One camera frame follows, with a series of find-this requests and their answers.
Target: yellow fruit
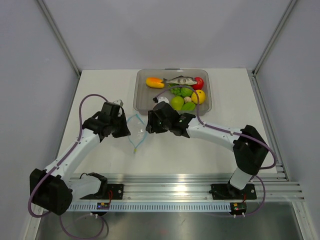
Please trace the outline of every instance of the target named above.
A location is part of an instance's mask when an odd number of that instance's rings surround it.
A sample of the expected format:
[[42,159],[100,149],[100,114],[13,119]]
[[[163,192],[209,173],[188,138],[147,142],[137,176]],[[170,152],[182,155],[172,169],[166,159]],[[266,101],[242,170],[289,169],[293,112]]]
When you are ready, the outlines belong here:
[[[195,90],[195,91],[196,91],[196,93],[197,93],[198,96],[199,96],[199,104],[203,104],[203,103],[205,102],[205,100],[206,100],[206,94],[205,94],[205,92],[202,91],[202,90]],[[194,102],[195,104],[198,103],[197,95],[196,95],[195,93],[192,93],[192,95],[191,95],[191,100],[192,100],[192,102]]]
[[147,77],[147,79],[145,80],[145,84],[150,88],[156,89],[163,89],[165,87],[163,80],[157,77]]

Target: white mushroom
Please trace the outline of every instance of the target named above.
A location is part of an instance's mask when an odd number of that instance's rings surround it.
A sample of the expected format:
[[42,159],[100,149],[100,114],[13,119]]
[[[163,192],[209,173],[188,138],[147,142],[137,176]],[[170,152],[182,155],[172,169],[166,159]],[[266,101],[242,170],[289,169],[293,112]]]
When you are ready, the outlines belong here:
[[184,100],[185,104],[188,102],[192,102],[191,97],[189,97],[189,96],[186,96],[183,100]]

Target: red apple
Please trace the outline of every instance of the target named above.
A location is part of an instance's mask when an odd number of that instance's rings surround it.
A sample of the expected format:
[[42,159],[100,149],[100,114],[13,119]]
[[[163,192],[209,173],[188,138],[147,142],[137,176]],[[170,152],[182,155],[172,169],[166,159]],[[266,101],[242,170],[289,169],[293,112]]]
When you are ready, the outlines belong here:
[[204,87],[204,80],[201,77],[195,77],[194,80],[196,80],[196,84],[192,85],[194,90],[201,90]]

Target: clear plastic bag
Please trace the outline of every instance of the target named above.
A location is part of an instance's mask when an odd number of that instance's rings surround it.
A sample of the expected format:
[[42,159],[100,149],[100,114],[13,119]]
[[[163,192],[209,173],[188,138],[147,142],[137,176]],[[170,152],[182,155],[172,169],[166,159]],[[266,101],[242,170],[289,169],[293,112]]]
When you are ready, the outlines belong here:
[[138,113],[129,117],[126,120],[126,124],[131,132],[128,139],[134,147],[133,153],[135,154],[137,152],[137,148],[147,137],[146,125]]

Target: metal floor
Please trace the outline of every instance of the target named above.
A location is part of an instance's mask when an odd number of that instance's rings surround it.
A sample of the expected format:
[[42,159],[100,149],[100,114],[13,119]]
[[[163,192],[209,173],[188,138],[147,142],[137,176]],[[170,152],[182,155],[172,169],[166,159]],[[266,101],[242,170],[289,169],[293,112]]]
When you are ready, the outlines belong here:
[[[257,207],[249,203],[251,212]],[[82,216],[83,212],[63,215],[65,226]],[[253,216],[233,219],[227,213],[200,212],[109,212],[108,223],[101,237],[108,240],[302,240],[296,215],[290,203],[266,203]],[[77,237],[94,236],[101,221],[87,217],[67,230]],[[68,240],[59,224],[59,218],[50,214],[43,218],[36,240]]]

